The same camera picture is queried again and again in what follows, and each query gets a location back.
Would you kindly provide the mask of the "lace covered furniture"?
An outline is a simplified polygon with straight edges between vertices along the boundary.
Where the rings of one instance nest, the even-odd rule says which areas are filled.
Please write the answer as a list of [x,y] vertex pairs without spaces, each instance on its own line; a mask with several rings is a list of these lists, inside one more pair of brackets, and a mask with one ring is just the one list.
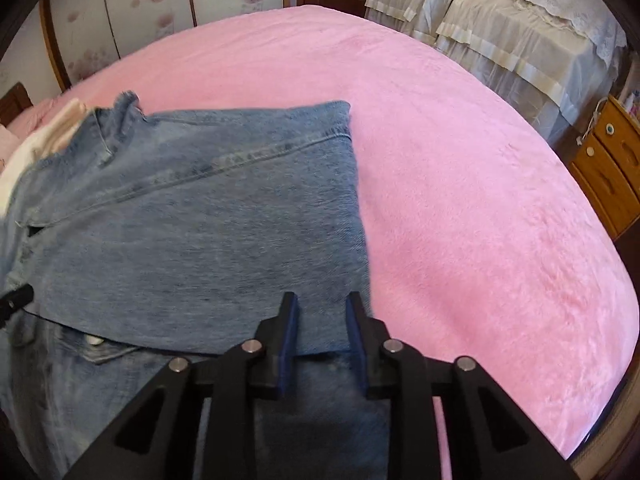
[[603,0],[366,0],[368,20],[458,63],[552,148],[585,130],[627,37]]

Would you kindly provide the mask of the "folded white fleece garment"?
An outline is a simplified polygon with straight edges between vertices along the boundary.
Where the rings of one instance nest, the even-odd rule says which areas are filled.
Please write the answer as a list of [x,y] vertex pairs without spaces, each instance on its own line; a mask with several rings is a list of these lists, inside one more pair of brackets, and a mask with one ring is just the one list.
[[62,151],[91,112],[78,99],[72,99],[43,127],[32,132],[9,157],[1,171],[1,217],[6,215],[17,181],[36,162]]

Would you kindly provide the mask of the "pink plush bed cover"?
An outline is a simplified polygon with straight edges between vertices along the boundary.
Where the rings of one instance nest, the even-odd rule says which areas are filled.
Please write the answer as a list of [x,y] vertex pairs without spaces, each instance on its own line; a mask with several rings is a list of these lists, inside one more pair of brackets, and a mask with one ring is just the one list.
[[494,92],[416,40],[316,6],[179,32],[55,106],[93,112],[126,92],[147,115],[346,102],[363,301],[427,356],[478,359],[561,454],[582,443],[634,354],[637,295],[574,178]]

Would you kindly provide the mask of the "blue denim jacket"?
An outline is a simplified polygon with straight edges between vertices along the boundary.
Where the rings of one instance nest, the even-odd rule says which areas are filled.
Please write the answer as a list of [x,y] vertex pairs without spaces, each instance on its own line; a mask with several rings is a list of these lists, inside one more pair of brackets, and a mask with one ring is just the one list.
[[367,295],[350,107],[89,114],[26,169],[1,221],[1,288],[34,302],[1,333],[1,406],[58,479],[173,356],[216,356],[298,297],[297,385],[257,411],[264,479],[382,479],[386,407],[348,362]]

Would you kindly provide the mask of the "wooden drawer cabinet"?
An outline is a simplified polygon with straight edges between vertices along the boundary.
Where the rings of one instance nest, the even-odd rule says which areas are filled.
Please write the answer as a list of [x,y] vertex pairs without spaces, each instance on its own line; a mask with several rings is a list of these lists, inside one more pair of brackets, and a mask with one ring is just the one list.
[[568,170],[617,240],[639,219],[639,124],[608,96],[578,144]]

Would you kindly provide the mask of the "floral sliding wardrobe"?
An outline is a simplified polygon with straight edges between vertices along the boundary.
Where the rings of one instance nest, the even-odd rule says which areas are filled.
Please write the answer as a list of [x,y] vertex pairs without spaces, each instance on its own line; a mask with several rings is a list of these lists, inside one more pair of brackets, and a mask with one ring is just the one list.
[[291,0],[40,0],[44,44],[67,90],[176,32],[232,16],[281,9]]

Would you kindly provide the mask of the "wooden bed headboard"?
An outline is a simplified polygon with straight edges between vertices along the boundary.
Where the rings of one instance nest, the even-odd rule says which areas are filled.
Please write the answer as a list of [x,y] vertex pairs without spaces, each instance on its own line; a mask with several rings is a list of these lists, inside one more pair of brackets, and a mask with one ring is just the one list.
[[7,126],[20,116],[25,110],[32,107],[24,84],[17,82],[0,99],[0,122],[2,126]]

